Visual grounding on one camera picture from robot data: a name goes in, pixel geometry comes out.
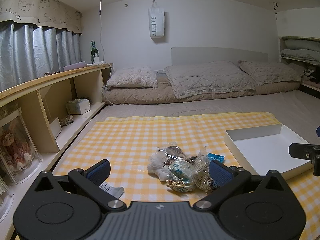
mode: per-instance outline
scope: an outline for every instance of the gray curtain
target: gray curtain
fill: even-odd
[[[0,91],[81,62],[79,34],[66,29],[0,23]]]

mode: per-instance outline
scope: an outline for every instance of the plastic display case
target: plastic display case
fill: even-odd
[[[21,109],[0,120],[1,168],[14,184],[27,180],[40,166],[38,153],[21,115]]]

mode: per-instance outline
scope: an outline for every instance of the plastic bag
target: plastic bag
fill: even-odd
[[[176,160],[169,166],[168,171],[167,187],[178,192],[188,192],[196,188],[190,163],[184,160]]]
[[[176,142],[167,143],[158,147],[155,154],[149,158],[148,173],[156,174],[160,181],[166,181],[168,168],[176,160],[184,160],[193,164],[196,157],[187,157]]]
[[[148,8],[149,13],[149,29],[150,37],[162,38],[164,37],[164,8],[158,7],[156,2]]]
[[[147,166],[148,173],[156,174],[160,181],[166,181],[168,175],[168,166],[164,165],[163,159],[166,157],[165,151],[156,151],[149,158]]]
[[[192,169],[192,178],[199,189],[209,193],[213,190],[213,180],[209,174],[209,163],[211,160],[208,158],[206,148],[207,147],[204,147],[200,150],[195,160],[195,164]]]

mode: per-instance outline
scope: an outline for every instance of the blue object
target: blue object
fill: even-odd
[[[210,161],[217,160],[218,162],[221,162],[221,163],[223,163],[224,161],[224,156],[213,154],[213,153],[208,153],[208,158]]]
[[[211,161],[209,164],[210,177],[217,183],[219,187],[222,187],[234,178],[233,174],[227,169],[216,164],[214,161]]]
[[[102,182],[108,178],[110,174],[110,163],[109,162],[104,162],[101,165],[99,165],[97,168],[94,170],[90,171],[86,178],[93,182],[95,185],[100,186]]]

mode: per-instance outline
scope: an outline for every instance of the tissue box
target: tissue box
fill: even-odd
[[[84,114],[90,111],[90,102],[88,99],[76,99],[66,102],[68,114]]]
[[[62,128],[59,122],[59,118],[57,117],[56,119],[52,119],[49,121],[50,124],[50,129],[52,131],[52,134],[54,136],[54,138],[56,139],[59,135],[59,133],[61,133]]]

